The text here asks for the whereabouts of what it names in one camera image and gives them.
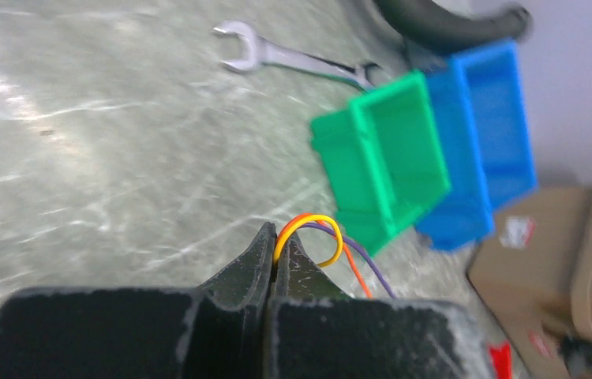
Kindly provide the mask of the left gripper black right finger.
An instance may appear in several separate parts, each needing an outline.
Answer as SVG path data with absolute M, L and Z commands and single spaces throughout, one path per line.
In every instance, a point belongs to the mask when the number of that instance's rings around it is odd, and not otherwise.
M 335 307 L 350 296 L 318 268 L 298 236 L 275 264 L 267 303 L 267 377 L 334 378 L 343 365 Z

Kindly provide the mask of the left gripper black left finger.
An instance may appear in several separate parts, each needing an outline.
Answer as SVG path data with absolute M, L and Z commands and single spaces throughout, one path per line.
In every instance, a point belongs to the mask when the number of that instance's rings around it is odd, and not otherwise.
M 261 377 L 275 244 L 275 225 L 264 223 L 243 253 L 201 285 L 198 378 Z

